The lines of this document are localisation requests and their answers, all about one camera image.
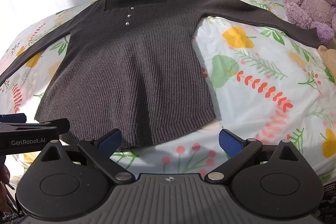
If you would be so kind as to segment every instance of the sweater sleeve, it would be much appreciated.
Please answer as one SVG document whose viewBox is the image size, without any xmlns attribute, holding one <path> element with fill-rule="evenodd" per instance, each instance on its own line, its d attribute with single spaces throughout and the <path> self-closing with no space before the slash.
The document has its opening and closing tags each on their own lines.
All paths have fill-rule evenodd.
<svg viewBox="0 0 336 224">
<path fill-rule="evenodd" d="M 23 66 L 28 60 L 30 60 L 38 52 L 44 51 L 51 44 L 56 42 L 58 39 L 71 33 L 73 27 L 75 27 L 79 22 L 81 22 L 88 15 L 93 13 L 99 7 L 101 1 L 98 0 L 92 5 L 85 8 L 71 20 L 63 23 L 53 31 L 47 33 L 42 38 L 40 38 L 35 44 L 26 49 L 21 53 L 11 64 L 10 66 L 0 75 L 0 86 L 13 75 L 21 66 Z"/>
<path fill-rule="evenodd" d="M 254 26 L 267 26 L 284 31 L 290 38 L 317 48 L 319 37 L 316 28 L 302 29 L 278 18 L 268 10 L 249 5 L 240 0 L 184 0 L 188 6 L 204 16 L 218 16 Z"/>
</svg>

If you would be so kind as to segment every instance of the bed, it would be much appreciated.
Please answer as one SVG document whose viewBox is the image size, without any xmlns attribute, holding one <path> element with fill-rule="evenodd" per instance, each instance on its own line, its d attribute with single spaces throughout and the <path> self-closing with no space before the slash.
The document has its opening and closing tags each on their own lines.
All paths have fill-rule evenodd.
<svg viewBox="0 0 336 224">
<path fill-rule="evenodd" d="M 242 1 L 286 20 L 281 3 Z M 88 5 L 60 11 L 22 31 L 1 58 L 0 73 L 39 38 Z M 1 114 L 23 112 L 27 122 L 36 122 L 36 109 L 68 42 L 69 36 L 58 40 L 0 86 Z M 228 158 L 218 144 L 220 130 L 227 128 L 243 139 L 256 138 L 264 144 L 291 140 L 323 183 L 336 177 L 336 87 L 316 49 L 276 29 L 219 17 L 202 19 L 192 44 L 217 120 L 164 144 L 117 152 L 112 160 L 136 176 L 143 172 L 205 175 Z M 12 184 L 17 184 L 37 155 L 7 157 Z"/>
</svg>

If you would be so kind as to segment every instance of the teddy bear paw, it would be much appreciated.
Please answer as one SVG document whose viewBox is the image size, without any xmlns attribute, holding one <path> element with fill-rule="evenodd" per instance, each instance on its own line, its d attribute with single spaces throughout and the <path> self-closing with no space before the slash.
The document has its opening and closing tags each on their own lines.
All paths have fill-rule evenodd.
<svg viewBox="0 0 336 224">
<path fill-rule="evenodd" d="M 318 21 L 313 21 L 310 27 L 316 28 L 321 44 L 327 45 L 333 40 L 335 35 L 334 30 L 328 25 Z"/>
<path fill-rule="evenodd" d="M 310 16 L 296 3 L 291 2 L 285 5 L 286 16 L 290 23 L 303 29 L 309 29 L 312 23 Z"/>
</svg>

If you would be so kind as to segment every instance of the finger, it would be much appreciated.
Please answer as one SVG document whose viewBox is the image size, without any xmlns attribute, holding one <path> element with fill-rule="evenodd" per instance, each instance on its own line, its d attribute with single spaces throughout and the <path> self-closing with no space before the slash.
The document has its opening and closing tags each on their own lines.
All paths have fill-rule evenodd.
<svg viewBox="0 0 336 224">
<path fill-rule="evenodd" d="M 10 178 L 9 171 L 8 171 L 7 167 L 4 165 L 4 166 L 0 169 L 0 180 L 1 180 L 4 184 L 7 184 L 7 183 L 9 183 L 9 178 Z"/>
<path fill-rule="evenodd" d="M 0 212 L 11 212 L 7 204 L 6 188 L 2 183 L 0 183 Z"/>
</svg>

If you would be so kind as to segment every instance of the red berry print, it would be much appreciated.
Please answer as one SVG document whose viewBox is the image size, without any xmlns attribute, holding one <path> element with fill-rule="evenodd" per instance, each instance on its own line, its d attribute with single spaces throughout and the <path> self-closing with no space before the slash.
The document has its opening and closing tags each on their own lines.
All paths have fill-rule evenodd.
<svg viewBox="0 0 336 224">
<path fill-rule="evenodd" d="M 168 157 L 168 156 L 162 157 L 161 162 L 163 164 L 169 164 L 170 163 L 170 157 Z"/>
<path fill-rule="evenodd" d="M 199 151 L 199 150 L 201 149 L 201 145 L 200 145 L 199 143 L 194 143 L 194 144 L 192 145 L 192 149 L 193 149 L 195 152 L 197 152 L 197 151 Z"/>
<path fill-rule="evenodd" d="M 213 159 L 207 160 L 207 166 L 212 167 L 215 165 L 215 161 Z"/>
<path fill-rule="evenodd" d="M 199 170 L 198 170 L 198 173 L 200 173 L 201 176 L 204 177 L 204 176 L 208 173 L 208 171 L 206 171 L 205 169 L 199 169 Z"/>
<path fill-rule="evenodd" d="M 215 150 L 210 150 L 209 151 L 209 157 L 213 158 L 216 156 L 216 151 Z"/>
<path fill-rule="evenodd" d="M 182 155 L 184 153 L 185 149 L 183 146 L 179 146 L 176 148 L 176 152 L 179 154 L 179 155 Z"/>
</svg>

